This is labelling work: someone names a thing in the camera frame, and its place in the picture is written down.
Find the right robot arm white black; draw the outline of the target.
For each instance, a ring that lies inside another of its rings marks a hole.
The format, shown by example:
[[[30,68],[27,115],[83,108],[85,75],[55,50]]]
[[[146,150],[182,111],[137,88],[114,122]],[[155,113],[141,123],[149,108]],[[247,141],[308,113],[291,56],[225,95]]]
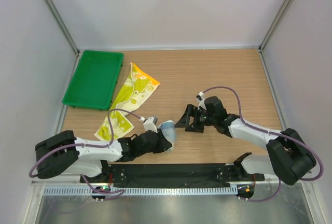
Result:
[[[213,126],[220,134],[248,141],[267,151],[261,156],[252,153],[237,159],[233,169],[235,177],[246,180],[252,174],[275,175],[287,185],[293,185],[316,166],[312,152],[304,148],[304,142],[293,129],[269,130],[242,120],[239,115],[227,113],[216,96],[197,96],[198,106],[187,105],[176,128],[187,132],[202,133]]]

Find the yellow green patterned towel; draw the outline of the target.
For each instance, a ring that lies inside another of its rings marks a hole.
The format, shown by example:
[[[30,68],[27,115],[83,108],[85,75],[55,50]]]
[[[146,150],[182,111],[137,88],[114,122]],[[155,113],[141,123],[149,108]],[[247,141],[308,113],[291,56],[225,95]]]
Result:
[[[128,113],[137,110],[156,91],[160,82],[142,71],[135,63],[131,63],[129,75],[117,94],[110,109],[109,117],[105,117],[94,136],[105,142],[118,139],[129,134],[134,125],[127,119]]]

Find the blue polka dot towel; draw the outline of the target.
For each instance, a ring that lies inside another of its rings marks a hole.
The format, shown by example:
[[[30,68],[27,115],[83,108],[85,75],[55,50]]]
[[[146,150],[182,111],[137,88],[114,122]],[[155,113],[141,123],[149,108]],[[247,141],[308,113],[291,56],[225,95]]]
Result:
[[[165,148],[165,152],[171,152],[174,150],[175,141],[176,141],[176,130],[175,130],[175,122],[172,120],[165,121],[159,124],[158,129],[161,130],[164,138],[170,143],[169,148]]]

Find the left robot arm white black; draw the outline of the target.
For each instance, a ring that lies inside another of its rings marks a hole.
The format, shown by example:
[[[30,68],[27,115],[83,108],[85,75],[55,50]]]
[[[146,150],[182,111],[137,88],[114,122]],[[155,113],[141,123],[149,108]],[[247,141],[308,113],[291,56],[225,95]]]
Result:
[[[110,176],[104,163],[129,162],[147,153],[171,151],[175,139],[173,129],[158,129],[103,145],[75,137],[71,130],[63,131],[35,146],[36,164],[30,170],[30,176],[49,179],[61,174],[80,174],[103,183]]]

